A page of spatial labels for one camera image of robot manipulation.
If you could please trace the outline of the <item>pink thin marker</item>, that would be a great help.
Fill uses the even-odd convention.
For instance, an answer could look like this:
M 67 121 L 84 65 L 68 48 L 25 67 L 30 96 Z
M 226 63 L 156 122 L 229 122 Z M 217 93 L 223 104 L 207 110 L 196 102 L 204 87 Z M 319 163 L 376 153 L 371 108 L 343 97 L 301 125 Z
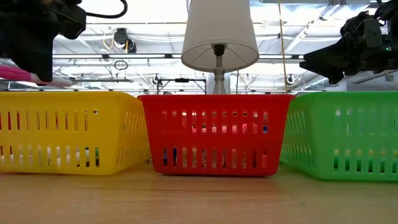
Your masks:
M 65 78 L 53 78 L 51 82 L 42 81 L 36 74 L 29 73 L 17 67 L 10 67 L 7 65 L 0 65 L 0 78 L 19 81 L 31 82 L 41 85 L 52 86 L 73 86 L 74 82 Z

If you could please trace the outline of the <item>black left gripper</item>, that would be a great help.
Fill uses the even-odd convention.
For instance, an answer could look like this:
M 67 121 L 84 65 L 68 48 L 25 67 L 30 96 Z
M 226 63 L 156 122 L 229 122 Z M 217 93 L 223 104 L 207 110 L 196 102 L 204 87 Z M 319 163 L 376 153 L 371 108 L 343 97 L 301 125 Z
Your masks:
M 11 59 L 30 71 L 25 57 L 26 43 L 6 39 L 6 26 L 31 34 L 46 32 L 76 39 L 86 29 L 86 11 L 81 0 L 0 0 L 0 58 Z M 38 41 L 31 50 L 32 73 L 43 82 L 53 81 L 53 40 Z

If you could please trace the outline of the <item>black metal stand frame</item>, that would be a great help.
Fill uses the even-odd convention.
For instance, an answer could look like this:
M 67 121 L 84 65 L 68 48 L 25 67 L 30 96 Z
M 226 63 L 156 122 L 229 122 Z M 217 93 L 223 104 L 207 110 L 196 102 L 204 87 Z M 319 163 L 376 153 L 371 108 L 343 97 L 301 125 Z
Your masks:
M 166 87 L 170 82 L 175 83 L 195 83 L 204 94 L 207 94 L 207 80 L 206 79 L 197 79 L 197 78 L 157 78 L 156 79 L 156 93 L 159 95 L 160 92 Z M 198 83 L 203 82 L 204 87 L 200 86 Z

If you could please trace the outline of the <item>green plastic basket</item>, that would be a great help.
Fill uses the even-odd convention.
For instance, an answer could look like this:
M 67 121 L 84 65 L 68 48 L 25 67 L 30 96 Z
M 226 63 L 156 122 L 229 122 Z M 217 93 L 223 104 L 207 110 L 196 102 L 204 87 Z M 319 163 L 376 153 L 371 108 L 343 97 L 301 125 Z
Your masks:
M 335 157 L 334 150 L 351 155 Z M 370 150 L 388 153 L 369 156 Z M 290 103 L 280 156 L 286 166 L 325 180 L 398 182 L 392 151 L 398 151 L 398 91 L 316 92 Z

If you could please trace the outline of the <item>silver ventilation duct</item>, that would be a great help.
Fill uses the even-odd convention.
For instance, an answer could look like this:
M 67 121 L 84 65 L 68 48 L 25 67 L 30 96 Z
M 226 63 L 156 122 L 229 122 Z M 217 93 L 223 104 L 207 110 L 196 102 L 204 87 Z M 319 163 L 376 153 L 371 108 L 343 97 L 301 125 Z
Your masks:
M 308 83 L 304 84 L 302 87 L 302 90 L 310 90 L 314 88 L 323 88 L 324 86 L 329 85 L 329 79 L 322 77 L 322 76 L 317 76 L 313 80 L 310 80 Z

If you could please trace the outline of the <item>black ceiling mounted device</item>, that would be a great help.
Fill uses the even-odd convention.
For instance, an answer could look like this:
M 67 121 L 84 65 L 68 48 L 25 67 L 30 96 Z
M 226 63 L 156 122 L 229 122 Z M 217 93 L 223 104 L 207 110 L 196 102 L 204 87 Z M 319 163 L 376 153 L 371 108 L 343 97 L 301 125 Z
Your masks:
M 137 52 L 136 43 L 127 35 L 126 28 L 117 28 L 113 35 L 113 43 L 116 47 L 124 50 L 127 54 L 135 54 Z

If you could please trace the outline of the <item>white shade table lamp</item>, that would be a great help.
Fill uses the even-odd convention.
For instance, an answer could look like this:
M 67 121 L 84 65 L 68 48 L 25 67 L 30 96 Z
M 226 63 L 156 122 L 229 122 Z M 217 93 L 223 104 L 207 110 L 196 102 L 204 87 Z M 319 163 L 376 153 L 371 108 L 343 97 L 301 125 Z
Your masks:
M 259 60 L 249 0 L 191 0 L 182 63 L 214 74 L 214 94 L 225 94 L 225 73 Z

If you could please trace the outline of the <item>yellow plastic basket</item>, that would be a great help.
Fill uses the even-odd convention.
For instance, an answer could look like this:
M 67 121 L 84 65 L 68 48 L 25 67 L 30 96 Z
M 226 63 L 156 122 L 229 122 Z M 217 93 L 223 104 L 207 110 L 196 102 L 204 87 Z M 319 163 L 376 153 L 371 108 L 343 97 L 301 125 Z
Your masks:
M 0 92 L 0 172 L 110 175 L 150 159 L 142 103 L 114 91 Z

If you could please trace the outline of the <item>pink highlighter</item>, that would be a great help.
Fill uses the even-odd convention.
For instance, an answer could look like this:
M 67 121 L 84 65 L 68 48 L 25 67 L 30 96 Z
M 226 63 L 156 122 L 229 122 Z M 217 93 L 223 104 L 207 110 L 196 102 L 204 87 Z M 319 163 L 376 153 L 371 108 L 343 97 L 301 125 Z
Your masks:
M 227 133 L 227 130 L 228 130 L 228 129 L 227 129 L 227 126 L 223 126 L 221 132 L 222 132 L 223 134 L 226 134 L 226 133 Z M 196 133 L 196 132 L 197 132 L 197 129 L 196 129 L 194 126 L 192 126 L 192 133 Z M 206 133 L 206 132 L 207 132 L 207 129 L 206 129 L 205 127 L 202 127 L 201 132 L 202 132 L 202 133 Z M 217 132 L 217 127 L 216 127 L 216 126 L 213 126 L 213 127 L 211 128 L 211 133 L 216 133 L 216 132 Z M 233 134 L 236 134 L 237 132 L 238 132 L 237 125 L 236 125 L 236 124 L 232 125 L 232 133 L 233 133 Z M 257 133 L 257 125 L 254 124 L 254 123 L 252 124 L 252 132 L 253 132 L 254 134 Z M 248 128 L 248 125 L 247 125 L 246 123 L 242 124 L 242 133 L 243 133 L 243 134 L 249 133 L 249 128 Z M 263 134 L 267 134 L 267 133 L 268 133 L 268 127 L 267 127 L 267 126 L 263 126 L 263 128 L 262 128 L 262 133 L 263 133 Z

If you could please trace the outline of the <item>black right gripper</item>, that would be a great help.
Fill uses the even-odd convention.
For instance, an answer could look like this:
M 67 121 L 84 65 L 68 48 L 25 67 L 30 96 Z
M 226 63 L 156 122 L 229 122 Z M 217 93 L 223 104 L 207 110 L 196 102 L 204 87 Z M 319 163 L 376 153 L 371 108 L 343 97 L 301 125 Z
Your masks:
M 340 32 L 343 46 L 309 52 L 299 66 L 327 78 L 329 84 L 344 78 L 343 71 L 332 66 L 344 66 L 345 60 L 346 75 L 398 70 L 398 11 L 378 13 L 377 17 L 360 12 L 348 19 Z

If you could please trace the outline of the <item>yellow thin marker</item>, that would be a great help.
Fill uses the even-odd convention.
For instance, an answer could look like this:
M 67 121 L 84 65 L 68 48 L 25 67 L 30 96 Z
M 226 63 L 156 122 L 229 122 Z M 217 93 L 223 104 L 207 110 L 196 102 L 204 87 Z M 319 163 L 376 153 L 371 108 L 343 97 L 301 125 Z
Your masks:
M 356 153 L 357 153 L 357 155 L 362 155 L 363 154 L 363 152 L 361 150 L 356 151 Z M 369 156 L 378 155 L 378 156 L 381 156 L 381 157 L 386 157 L 387 153 L 388 153 L 387 151 L 381 151 L 381 152 L 376 153 L 375 151 L 372 151 L 372 150 L 370 150 L 368 152 Z M 335 157 L 339 156 L 340 154 L 349 156 L 349 155 L 351 155 L 351 151 L 350 150 L 345 150 L 345 151 L 334 150 L 334 152 L 333 152 L 333 155 Z M 392 157 L 398 157 L 398 151 L 392 151 L 391 154 L 392 154 Z

